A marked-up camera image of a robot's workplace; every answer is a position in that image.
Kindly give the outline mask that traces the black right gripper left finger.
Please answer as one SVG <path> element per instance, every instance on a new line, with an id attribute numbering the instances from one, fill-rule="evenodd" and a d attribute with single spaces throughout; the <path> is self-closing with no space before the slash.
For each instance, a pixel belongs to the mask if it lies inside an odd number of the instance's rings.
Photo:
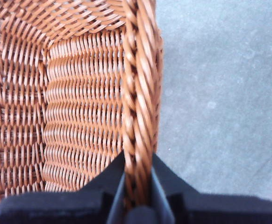
<path id="1" fill-rule="evenodd" d="M 31 192 L 0 202 L 0 224 L 104 224 L 124 170 L 120 153 L 97 177 L 75 192 Z"/>

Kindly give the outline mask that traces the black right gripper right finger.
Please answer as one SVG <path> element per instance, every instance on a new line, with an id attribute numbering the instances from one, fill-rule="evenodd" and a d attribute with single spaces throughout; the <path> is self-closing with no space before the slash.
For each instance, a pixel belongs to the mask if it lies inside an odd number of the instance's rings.
<path id="1" fill-rule="evenodd" d="M 156 154 L 153 167 L 178 224 L 272 224 L 270 200 L 201 193 L 178 177 Z"/>

